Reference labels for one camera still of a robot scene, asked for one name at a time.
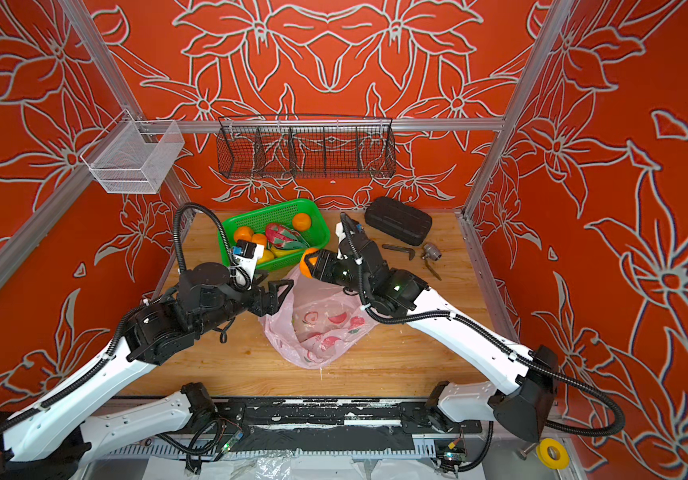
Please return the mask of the yellow lemon fruit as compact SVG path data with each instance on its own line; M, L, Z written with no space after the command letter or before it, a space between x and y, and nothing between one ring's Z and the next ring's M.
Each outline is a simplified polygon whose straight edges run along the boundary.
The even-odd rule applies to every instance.
M259 265L263 265L275 259L274 253L269 249L264 249L262 256L258 260Z

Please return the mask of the orange fruit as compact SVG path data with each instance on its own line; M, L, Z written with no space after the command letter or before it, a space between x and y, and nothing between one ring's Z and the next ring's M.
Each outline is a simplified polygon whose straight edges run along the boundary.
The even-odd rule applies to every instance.
M267 246L267 238L264 234L261 234L261 233L255 233L252 236L251 241L257 245L261 245L264 247Z
M320 250L317 248L309 248L304 251L300 263L300 272L307 278L317 279L315 274L316 263L319 258Z
M307 213L297 213L291 220L293 229L297 232L306 232L312 227L312 218Z

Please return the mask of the red green dragon fruit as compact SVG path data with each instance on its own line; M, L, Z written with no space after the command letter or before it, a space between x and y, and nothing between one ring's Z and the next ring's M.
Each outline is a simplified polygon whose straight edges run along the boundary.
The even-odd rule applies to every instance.
M283 250L306 250L310 244L303 236L293 228L279 223L270 223L265 226L264 235L268 246L275 246Z

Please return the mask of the pink translucent plastic bag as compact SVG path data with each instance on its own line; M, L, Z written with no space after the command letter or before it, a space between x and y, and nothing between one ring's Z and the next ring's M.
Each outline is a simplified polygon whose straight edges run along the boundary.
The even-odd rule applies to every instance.
M259 319L271 346L289 363L322 369L368 335L377 322L360 299L337 285L304 276L299 267L286 275L294 282L280 309Z

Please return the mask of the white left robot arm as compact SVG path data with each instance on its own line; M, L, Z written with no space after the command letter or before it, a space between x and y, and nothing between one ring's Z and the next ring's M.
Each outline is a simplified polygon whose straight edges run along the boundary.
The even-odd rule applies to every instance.
M211 219L222 240L225 228L213 211L188 202L174 215L173 248L178 283L130 310L105 349L29 407L0 414L0 479L69 479L81 467L127 444L181 429L202 428L216 418L201 383L190 383L155 402L109 416L97 410L136 379L163 365L214 331L220 340L236 318L275 314L294 286L267 278L259 253L244 249L228 265L186 264L181 220L197 211Z

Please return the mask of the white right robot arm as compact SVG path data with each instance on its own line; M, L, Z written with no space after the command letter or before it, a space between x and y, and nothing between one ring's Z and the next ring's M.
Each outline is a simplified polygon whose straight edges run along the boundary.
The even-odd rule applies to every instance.
M363 232L345 232L337 251L310 249L302 273L354 292L368 317L383 325L407 324L434 338L482 373L481 384L441 387L437 407L448 419L494 421L516 437L535 443L545 428L608 437L625 426L623 410L596 387L560 373L547 347L532 350L467 317L419 276L390 267ZM550 419L559 385L595 398L612 413L609 424L578 427Z

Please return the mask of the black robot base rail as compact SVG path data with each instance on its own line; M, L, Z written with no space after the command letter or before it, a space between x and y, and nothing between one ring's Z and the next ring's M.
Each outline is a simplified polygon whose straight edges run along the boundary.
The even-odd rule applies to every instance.
M484 432L477 420L455 423L420 397L216 397L216 425L196 441L185 427L154 441L177 455L229 440L228 458L263 453L417 455L433 457L437 446L463 446Z

